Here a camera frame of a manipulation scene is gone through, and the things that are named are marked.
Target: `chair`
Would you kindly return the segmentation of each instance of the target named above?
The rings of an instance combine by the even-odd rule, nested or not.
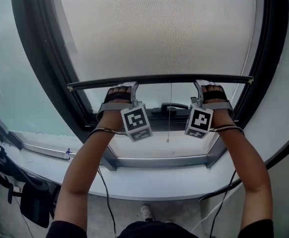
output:
[[[60,190],[57,185],[53,194],[49,191],[49,185],[41,178],[28,175],[19,168],[6,154],[4,148],[0,146],[0,172],[14,177],[17,181],[24,182],[22,193],[13,191],[6,176],[0,174],[0,184],[8,188],[8,202],[12,202],[12,196],[20,196],[21,214],[37,225],[47,228],[49,226],[49,214],[54,218],[54,199]]]

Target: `marker cube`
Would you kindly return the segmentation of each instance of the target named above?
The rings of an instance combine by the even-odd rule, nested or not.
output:
[[[185,135],[203,139],[209,133],[213,112],[211,109],[204,110],[197,107],[197,105],[192,105],[192,110],[186,123]]]
[[[144,105],[141,103],[133,109],[121,110],[121,116],[127,136],[132,142],[152,136],[152,130]]]

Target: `shoe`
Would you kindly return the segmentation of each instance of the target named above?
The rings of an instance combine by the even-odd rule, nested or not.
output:
[[[149,220],[149,221],[152,220],[153,221],[153,214],[152,214],[149,206],[142,205],[140,212],[141,212],[141,216],[142,216],[144,221],[146,221],[146,220]]]

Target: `hand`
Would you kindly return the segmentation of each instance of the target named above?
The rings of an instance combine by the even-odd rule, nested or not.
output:
[[[116,87],[109,90],[108,94],[115,93],[115,92],[127,92],[131,93],[131,87]],[[111,102],[122,102],[122,103],[128,103],[127,100],[122,99],[115,99]],[[120,110],[106,110],[104,111],[104,115],[101,118],[100,122],[98,123],[97,127],[112,129],[119,131],[123,125],[122,118],[121,118],[121,112]]]
[[[202,87],[203,93],[210,92],[210,91],[223,91],[220,86],[216,85],[209,85],[207,88],[205,86]],[[205,103],[213,103],[213,102],[224,102],[225,100],[222,99],[212,99],[209,101],[206,101]],[[228,110],[227,109],[216,109],[213,113],[213,120],[212,120],[212,126],[214,128],[219,127],[221,125],[234,125],[233,120],[230,118]]]

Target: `forearm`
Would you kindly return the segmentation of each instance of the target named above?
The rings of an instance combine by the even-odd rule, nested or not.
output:
[[[219,133],[224,141],[235,169],[246,190],[256,192],[270,188],[270,178],[266,166],[258,152],[237,129]]]
[[[90,136],[70,163],[62,189],[73,194],[88,193],[95,179],[103,152],[114,134],[98,131]]]

